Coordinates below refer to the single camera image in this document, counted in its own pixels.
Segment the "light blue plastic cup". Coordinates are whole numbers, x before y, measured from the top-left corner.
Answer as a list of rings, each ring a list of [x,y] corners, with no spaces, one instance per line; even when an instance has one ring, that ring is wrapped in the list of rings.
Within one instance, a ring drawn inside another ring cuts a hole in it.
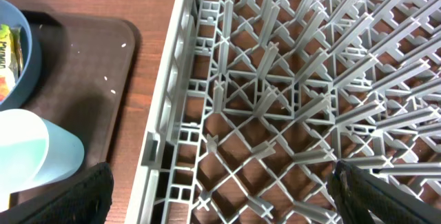
[[[1,210],[10,195],[72,176],[83,163],[80,138],[23,109],[1,112]]]

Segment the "green yellow snack wrapper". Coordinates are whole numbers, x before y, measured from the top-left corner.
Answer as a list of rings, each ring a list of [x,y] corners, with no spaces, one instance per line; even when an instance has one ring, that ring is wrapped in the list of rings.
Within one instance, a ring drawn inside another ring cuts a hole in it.
[[[1,24],[1,101],[14,89],[23,71],[21,29]]]

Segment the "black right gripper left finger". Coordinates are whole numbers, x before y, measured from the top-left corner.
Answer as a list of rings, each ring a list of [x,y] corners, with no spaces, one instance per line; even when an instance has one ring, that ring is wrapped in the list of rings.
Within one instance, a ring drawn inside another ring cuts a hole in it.
[[[70,182],[17,206],[17,223],[104,223],[112,205],[114,177],[106,162]]]

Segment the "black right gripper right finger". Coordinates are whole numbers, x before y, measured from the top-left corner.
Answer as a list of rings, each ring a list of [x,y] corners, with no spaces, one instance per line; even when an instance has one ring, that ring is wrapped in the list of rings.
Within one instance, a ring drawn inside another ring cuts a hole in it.
[[[439,223],[440,210],[346,161],[337,162],[327,191],[344,223]]]

